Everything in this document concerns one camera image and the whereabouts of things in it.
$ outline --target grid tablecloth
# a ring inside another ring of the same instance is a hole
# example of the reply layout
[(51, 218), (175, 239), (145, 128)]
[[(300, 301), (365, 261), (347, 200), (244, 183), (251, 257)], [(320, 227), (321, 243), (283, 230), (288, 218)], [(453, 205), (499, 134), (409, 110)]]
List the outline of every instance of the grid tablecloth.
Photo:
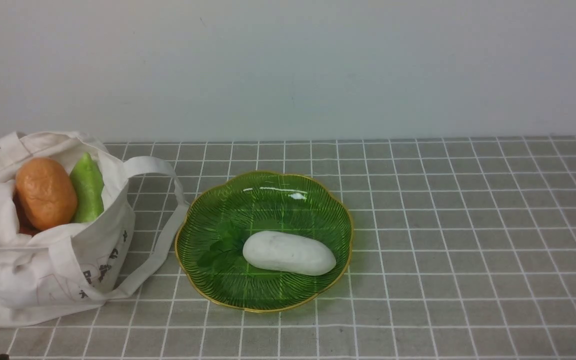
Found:
[[(352, 212), (346, 275), (274, 314), (210, 303), (173, 251), (130, 299), (0, 329), (14, 359), (576, 358), (576, 136), (112, 143), (169, 161), (192, 201), (249, 171), (311, 175)], [(169, 178), (130, 181), (122, 272), (175, 207)]]

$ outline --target orange bread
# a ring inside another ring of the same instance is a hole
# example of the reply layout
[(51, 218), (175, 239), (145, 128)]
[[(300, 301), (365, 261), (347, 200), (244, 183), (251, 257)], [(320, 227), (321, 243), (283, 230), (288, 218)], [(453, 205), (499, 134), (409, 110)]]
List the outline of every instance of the orange bread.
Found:
[(77, 194), (59, 162), (35, 157), (16, 173), (16, 191), (23, 212), (38, 230), (70, 223), (77, 210)]

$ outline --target white radish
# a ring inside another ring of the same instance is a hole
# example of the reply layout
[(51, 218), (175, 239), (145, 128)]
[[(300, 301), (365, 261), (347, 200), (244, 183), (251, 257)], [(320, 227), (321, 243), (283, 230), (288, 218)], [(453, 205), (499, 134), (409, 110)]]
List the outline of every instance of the white radish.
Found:
[(331, 271), (337, 261), (332, 251), (317, 240), (277, 231), (260, 231), (244, 244), (250, 265), (270, 271), (318, 276)]

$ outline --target green plate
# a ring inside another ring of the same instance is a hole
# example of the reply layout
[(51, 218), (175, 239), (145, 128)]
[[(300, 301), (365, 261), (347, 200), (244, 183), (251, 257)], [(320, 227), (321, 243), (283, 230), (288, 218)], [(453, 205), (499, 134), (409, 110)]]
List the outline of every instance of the green plate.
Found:
[[(246, 239), (263, 230), (315, 239), (336, 266), (319, 276), (260, 269), (242, 255)], [(348, 210), (312, 178), (253, 171), (197, 198), (174, 249), (192, 286), (220, 305), (250, 312), (280, 312), (314, 299), (350, 264), (353, 223)]]

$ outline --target white tote bag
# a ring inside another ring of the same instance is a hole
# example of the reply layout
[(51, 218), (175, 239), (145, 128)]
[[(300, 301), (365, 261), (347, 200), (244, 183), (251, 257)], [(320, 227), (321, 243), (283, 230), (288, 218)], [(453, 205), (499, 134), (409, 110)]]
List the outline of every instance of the white tote bag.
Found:
[[(12, 200), (19, 167), (32, 157), (50, 157), (70, 173), (84, 152), (103, 177), (103, 214), (89, 223), (69, 223), (30, 236), (19, 234)], [(133, 238), (135, 212), (128, 204), (128, 179), (171, 176), (177, 207), (150, 257), (114, 289)], [(0, 139), (0, 328), (17, 328), (102, 306), (132, 296), (168, 255), (188, 205), (170, 164), (140, 156), (122, 162), (80, 132), (14, 132)]]

